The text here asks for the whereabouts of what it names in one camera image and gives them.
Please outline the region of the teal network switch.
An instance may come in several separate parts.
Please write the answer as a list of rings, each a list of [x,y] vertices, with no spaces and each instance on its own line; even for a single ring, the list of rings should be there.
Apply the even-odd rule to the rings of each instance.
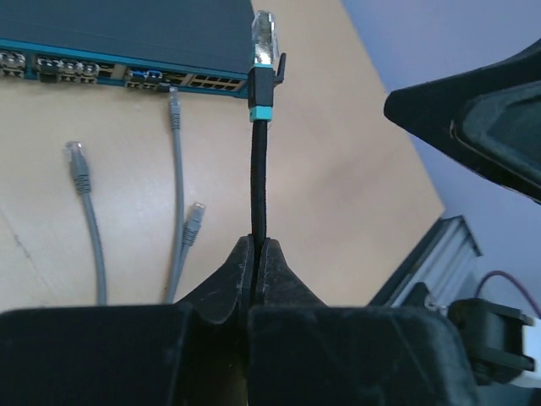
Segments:
[[[246,98],[249,1],[3,1],[1,75]]]

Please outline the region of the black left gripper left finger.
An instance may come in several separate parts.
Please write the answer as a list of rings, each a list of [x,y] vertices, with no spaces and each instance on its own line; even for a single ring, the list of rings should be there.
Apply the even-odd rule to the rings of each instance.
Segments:
[[[252,243],[174,304],[1,315],[4,405],[245,405],[240,327]]]

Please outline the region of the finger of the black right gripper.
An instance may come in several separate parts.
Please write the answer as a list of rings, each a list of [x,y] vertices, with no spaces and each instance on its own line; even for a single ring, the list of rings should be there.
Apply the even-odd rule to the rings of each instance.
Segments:
[[[498,63],[395,90],[384,115],[482,178],[540,200],[540,43]]]

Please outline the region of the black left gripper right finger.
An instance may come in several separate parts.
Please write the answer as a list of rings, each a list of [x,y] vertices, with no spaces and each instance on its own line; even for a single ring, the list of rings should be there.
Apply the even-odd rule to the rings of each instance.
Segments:
[[[456,328],[421,307],[330,307],[271,239],[249,311],[252,405],[477,405]]]

